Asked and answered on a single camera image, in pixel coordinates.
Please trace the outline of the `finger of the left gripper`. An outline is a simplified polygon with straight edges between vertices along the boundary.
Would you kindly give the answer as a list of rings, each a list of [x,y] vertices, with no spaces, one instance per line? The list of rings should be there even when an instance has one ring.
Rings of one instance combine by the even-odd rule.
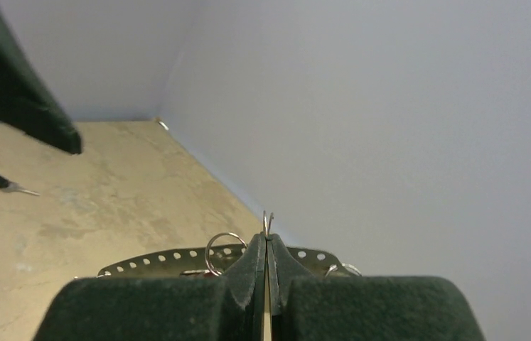
[[[82,137],[42,83],[0,14],[0,122],[66,153],[82,153]]]

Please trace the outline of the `silver key holder strip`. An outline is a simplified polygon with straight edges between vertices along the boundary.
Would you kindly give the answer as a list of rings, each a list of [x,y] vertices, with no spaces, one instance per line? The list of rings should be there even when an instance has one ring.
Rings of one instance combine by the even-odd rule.
[[[227,271],[245,253],[247,243],[211,244],[209,248],[168,249],[118,261],[100,269],[97,277],[211,277]],[[352,264],[319,249],[288,247],[291,256],[317,277],[361,276]]]

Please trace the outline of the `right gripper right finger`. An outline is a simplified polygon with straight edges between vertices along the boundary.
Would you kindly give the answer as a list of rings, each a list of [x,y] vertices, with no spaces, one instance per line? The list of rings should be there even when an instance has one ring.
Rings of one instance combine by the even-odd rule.
[[[438,276],[318,277],[267,238],[274,340],[484,340],[466,297]]]

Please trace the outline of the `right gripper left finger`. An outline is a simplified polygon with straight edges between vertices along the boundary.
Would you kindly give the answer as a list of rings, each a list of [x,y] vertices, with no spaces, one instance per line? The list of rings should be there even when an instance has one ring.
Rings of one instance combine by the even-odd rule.
[[[34,340],[261,340],[266,239],[211,278],[82,278],[54,297]]]

